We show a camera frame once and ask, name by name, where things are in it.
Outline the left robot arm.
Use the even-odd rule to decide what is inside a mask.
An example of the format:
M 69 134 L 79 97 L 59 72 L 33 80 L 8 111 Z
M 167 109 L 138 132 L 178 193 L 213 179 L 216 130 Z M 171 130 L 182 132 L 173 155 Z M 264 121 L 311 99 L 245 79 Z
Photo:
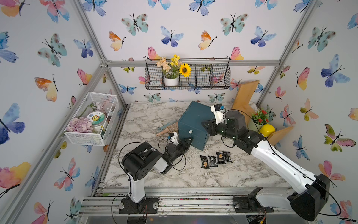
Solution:
M 164 153 L 155 149 L 148 142 L 139 143 L 132 151 L 127 153 L 120 162 L 121 169 L 127 174 L 130 183 L 128 197 L 130 202 L 140 203 L 146 196 L 144 190 L 144 178 L 155 169 L 161 174 L 166 174 L 170 169 L 182 171 L 183 168 L 175 168 L 180 163 L 177 159 L 184 159 L 193 138 L 184 138 L 177 144 L 168 143 Z

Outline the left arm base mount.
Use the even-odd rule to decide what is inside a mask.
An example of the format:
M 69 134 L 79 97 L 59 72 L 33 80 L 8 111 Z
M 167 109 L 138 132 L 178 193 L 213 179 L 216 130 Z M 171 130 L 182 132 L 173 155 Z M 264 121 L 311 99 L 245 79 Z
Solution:
M 144 197 L 140 202 L 135 203 L 129 197 L 123 198 L 119 205 L 119 214 L 157 214 L 159 199 Z

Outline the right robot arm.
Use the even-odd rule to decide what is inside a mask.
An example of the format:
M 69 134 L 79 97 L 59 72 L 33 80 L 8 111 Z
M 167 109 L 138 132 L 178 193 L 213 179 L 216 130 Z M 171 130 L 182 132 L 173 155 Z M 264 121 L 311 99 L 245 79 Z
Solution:
M 279 174 L 292 191 L 254 194 L 261 207 L 282 208 L 314 221 L 330 197 L 330 180 L 323 174 L 315 175 L 283 155 L 260 133 L 247 129 L 245 117 L 238 110 L 215 112 L 215 119 L 203 121 L 210 136 L 217 134 L 233 140 L 234 146 L 261 160 Z

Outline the black cookie packet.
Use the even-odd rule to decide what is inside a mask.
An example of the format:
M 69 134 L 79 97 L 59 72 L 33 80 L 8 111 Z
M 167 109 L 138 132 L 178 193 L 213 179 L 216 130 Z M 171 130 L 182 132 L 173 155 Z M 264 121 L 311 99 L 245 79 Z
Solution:
M 228 151 L 223 151 L 222 153 L 223 153 L 223 155 L 224 155 L 224 161 L 225 161 L 225 162 L 231 162 L 231 163 L 232 163 L 231 153 L 228 152 Z
M 202 166 L 201 166 L 202 169 L 210 169 L 207 156 L 201 155 L 200 160 L 201 160 L 201 164 L 202 164 Z
M 216 161 L 216 156 L 209 156 L 209 166 L 211 168 L 218 167 L 218 164 L 217 164 L 217 161 Z
M 218 165 L 226 164 L 225 157 L 222 152 L 216 152 L 216 156 L 217 156 L 217 164 Z

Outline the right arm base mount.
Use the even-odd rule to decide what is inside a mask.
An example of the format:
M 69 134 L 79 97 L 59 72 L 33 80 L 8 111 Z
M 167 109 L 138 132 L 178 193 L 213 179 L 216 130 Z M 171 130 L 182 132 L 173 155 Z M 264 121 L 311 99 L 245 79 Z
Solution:
M 233 198 L 233 207 L 236 213 L 272 213 L 273 208 L 263 207 L 254 196 L 246 195 Z

